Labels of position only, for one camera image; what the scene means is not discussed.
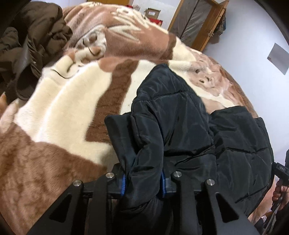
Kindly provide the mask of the person's right hand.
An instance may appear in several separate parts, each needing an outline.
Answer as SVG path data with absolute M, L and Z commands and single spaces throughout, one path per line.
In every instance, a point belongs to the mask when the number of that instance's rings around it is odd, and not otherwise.
M 281 211 L 284 208 L 284 206 L 286 206 L 289 202 L 288 187 L 284 185 L 282 179 L 279 179 L 273 192 L 272 196 L 273 202 L 278 201 L 281 196 L 283 198 L 279 206 L 279 211 Z

